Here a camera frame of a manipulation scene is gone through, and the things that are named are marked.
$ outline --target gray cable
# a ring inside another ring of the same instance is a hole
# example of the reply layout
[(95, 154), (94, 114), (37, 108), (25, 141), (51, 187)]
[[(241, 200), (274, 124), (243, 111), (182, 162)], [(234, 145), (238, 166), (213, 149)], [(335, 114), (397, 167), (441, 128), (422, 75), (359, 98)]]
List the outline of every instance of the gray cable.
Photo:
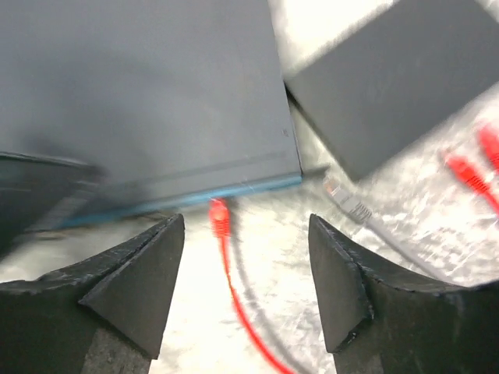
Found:
[(333, 180), (326, 180), (324, 187), (333, 203), (352, 221), (371, 230), (404, 259), (414, 263), (425, 273), (440, 281), (455, 283), (446, 274), (420, 258), (408, 245), (400, 242), (381, 222), (373, 217), (373, 212), (357, 196)]

